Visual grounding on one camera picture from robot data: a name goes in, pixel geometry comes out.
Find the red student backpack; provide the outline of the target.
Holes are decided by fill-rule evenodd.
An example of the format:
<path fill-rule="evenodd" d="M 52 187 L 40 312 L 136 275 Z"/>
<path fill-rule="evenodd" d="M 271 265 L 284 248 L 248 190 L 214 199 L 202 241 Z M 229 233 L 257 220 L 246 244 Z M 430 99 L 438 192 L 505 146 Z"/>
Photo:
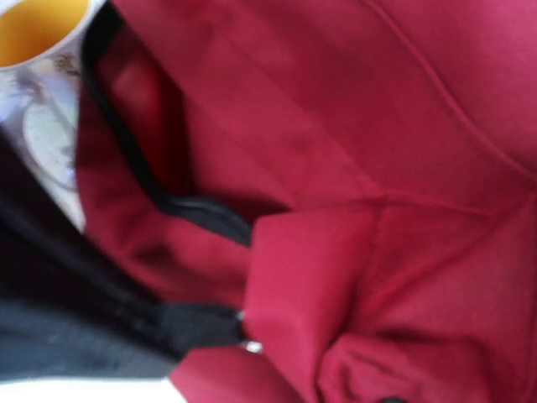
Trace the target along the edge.
<path fill-rule="evenodd" d="M 533 1 L 109 1 L 86 234 L 245 348 L 189 402 L 536 399 Z"/>

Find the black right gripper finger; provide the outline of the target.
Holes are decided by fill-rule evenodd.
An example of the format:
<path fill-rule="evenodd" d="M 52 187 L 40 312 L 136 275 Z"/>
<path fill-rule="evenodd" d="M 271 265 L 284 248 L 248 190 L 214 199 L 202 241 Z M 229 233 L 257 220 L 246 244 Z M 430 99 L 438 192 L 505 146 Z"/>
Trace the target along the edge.
<path fill-rule="evenodd" d="M 164 378 L 244 340 L 233 309 L 163 303 L 111 264 L 1 142 L 2 377 Z"/>

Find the white mug with tea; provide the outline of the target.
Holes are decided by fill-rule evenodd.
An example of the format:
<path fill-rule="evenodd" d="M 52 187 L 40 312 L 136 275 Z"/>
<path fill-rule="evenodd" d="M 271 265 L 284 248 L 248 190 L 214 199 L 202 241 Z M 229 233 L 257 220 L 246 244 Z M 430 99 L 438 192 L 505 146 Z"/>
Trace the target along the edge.
<path fill-rule="evenodd" d="M 79 231 L 81 42 L 101 1 L 1 3 L 1 130 Z"/>

